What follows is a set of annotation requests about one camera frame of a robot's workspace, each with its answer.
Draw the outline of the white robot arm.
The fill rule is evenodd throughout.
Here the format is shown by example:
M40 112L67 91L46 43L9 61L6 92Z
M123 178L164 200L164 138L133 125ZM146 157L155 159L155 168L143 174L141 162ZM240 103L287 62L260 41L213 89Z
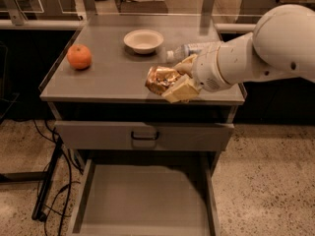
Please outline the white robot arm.
M282 5L267 12L255 28L228 42L206 46L191 63L175 67L183 76L162 94L173 103L244 82L302 78L315 82L315 12Z

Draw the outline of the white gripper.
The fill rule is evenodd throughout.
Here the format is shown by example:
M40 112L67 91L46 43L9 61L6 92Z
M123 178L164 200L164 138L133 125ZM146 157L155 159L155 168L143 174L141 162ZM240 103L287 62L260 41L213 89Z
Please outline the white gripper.
M197 54L188 56L177 63L173 69L182 77L161 95L170 103L195 98L199 95L201 88L209 92L231 88L221 75L218 50L213 47L205 48L198 56Z

